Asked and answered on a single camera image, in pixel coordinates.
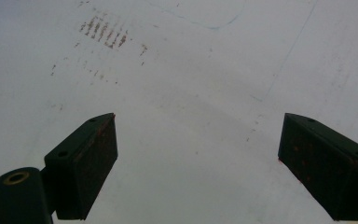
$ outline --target dirt mark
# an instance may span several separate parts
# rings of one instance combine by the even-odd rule
[[[54,64],[54,65],[53,65],[53,68],[51,69],[51,74],[50,74],[50,75],[51,75],[52,77],[54,76],[54,68],[56,68],[56,67],[57,67],[57,65]]]
[[[84,30],[84,27],[86,27],[87,23],[84,22],[81,26],[80,26],[80,30],[79,32],[82,32]]]
[[[81,7],[81,6],[83,6],[85,3],[87,4],[87,3],[89,3],[89,2],[90,2],[90,1],[87,1],[87,2],[81,1],[77,7]]]
[[[147,51],[147,46],[145,44],[142,45],[142,48],[143,48],[143,50],[142,50],[142,53],[139,55],[140,57],[142,55],[144,55],[146,53],[146,51]]]
[[[123,45],[123,44],[126,42],[126,38],[127,38],[126,35],[123,35],[123,36],[121,37],[120,43],[118,44],[118,47],[119,47],[119,48],[121,47],[121,45]]]

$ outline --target scuff mark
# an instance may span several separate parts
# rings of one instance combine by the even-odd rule
[[[116,37],[115,37],[115,40],[114,40],[113,43],[112,43],[112,47],[116,44],[117,38],[120,36],[121,31],[123,30],[122,28],[123,28],[123,26],[120,27],[120,31],[117,33],[117,35],[116,35]]]
[[[84,23],[81,25],[79,32],[82,32],[82,31],[84,30],[84,27],[86,27],[86,25],[87,25],[87,23],[84,22]]]
[[[123,44],[126,42],[126,38],[127,38],[126,35],[123,35],[123,36],[121,37],[120,43],[118,44],[118,47],[119,47],[119,48],[121,47],[121,45],[123,45]]]
[[[98,42],[100,42],[100,40],[103,38],[103,34],[106,31],[108,25],[109,25],[109,22],[106,22],[105,25],[103,26],[103,29],[101,30],[100,38],[98,39]]]
[[[92,28],[92,26],[94,26],[94,21],[95,21],[95,19],[97,19],[97,17],[95,16],[95,17],[93,17],[92,19],[91,19],[91,21],[89,22],[89,24],[88,24],[88,30],[87,30],[87,32],[85,33],[85,35],[89,35],[89,33],[90,33],[90,31],[91,31],[91,28]]]
[[[98,22],[97,25],[95,26],[95,29],[94,29],[94,34],[91,36],[91,38],[95,38],[95,36],[97,35],[98,33],[98,29],[100,29],[100,26],[101,26],[101,23]]]
[[[108,35],[107,38],[106,38],[106,41],[105,41],[105,45],[106,45],[106,46],[108,46],[107,41],[110,39],[110,37],[112,36],[112,34],[113,34],[113,29],[110,30],[109,35]]]

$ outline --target white floor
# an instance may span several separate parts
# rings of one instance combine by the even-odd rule
[[[83,223],[336,223],[277,153],[285,112],[358,142],[358,0],[0,0],[0,175],[108,112]]]

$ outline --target white surface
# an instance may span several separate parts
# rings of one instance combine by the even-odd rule
[[[335,223],[277,152],[285,112],[358,142],[358,1],[0,0],[0,175],[108,112],[85,223]]]

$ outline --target faint line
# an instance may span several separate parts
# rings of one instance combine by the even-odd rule
[[[184,16],[181,16],[181,15],[176,14],[175,12],[173,12],[173,11],[172,11],[171,9],[169,9],[169,8],[164,8],[164,7],[162,7],[162,6],[158,5],[158,4],[151,3],[151,2],[149,2],[148,0],[144,0],[144,1],[145,1],[147,4],[149,4],[151,7],[157,7],[157,8],[159,8],[159,9],[161,9],[163,12],[169,13],[169,14],[173,15],[173,16],[176,17],[176,18],[179,18],[179,19],[188,21],[188,22],[190,22],[190,23],[192,23],[192,24],[195,24],[195,25],[198,25],[198,26],[201,26],[201,27],[210,29],[210,30],[219,30],[219,29],[221,29],[221,28],[223,28],[223,27],[225,27],[225,26],[227,26],[227,25],[230,25],[232,22],[234,22],[234,21],[243,13],[243,11],[245,10],[245,5],[246,5],[246,2],[247,2],[246,0],[243,1],[241,11],[240,11],[239,13],[237,13],[237,14],[233,17],[233,19],[231,19],[230,21],[228,21],[228,22],[226,22],[226,23],[224,23],[224,24],[222,24],[222,25],[209,26],[209,25],[206,25],[206,24],[202,24],[202,23],[200,23],[200,22],[198,22],[198,21],[191,21],[191,20],[189,20],[188,18],[186,18],[186,17],[184,17]]]
[[[310,14],[308,15],[307,19],[305,20],[303,26],[301,27],[301,30],[300,30],[300,32],[298,33],[298,35],[297,35],[297,37],[296,37],[296,39],[295,39],[295,42],[293,43],[292,47],[290,47],[289,52],[287,52],[286,56],[284,57],[284,60],[283,60],[283,62],[281,63],[281,66],[280,66],[278,72],[275,73],[275,78],[274,78],[274,80],[272,81],[271,85],[269,86],[268,91],[267,91],[267,94],[266,94],[266,96],[264,97],[264,99],[266,99],[266,98],[269,96],[269,93],[271,92],[272,87],[275,85],[275,82],[276,82],[276,80],[278,79],[279,75],[281,74],[281,71],[283,70],[283,67],[286,65],[286,62],[287,62],[287,60],[289,59],[289,56],[292,54],[292,51],[293,51],[293,49],[295,48],[298,39],[300,38],[300,36],[301,36],[301,34],[302,34],[304,28],[307,26],[307,23],[308,23],[308,21],[310,20],[310,16],[312,15],[313,10],[315,9],[316,4],[318,3],[318,1],[319,1],[319,0],[316,0],[316,2],[313,4],[312,9],[310,10]]]

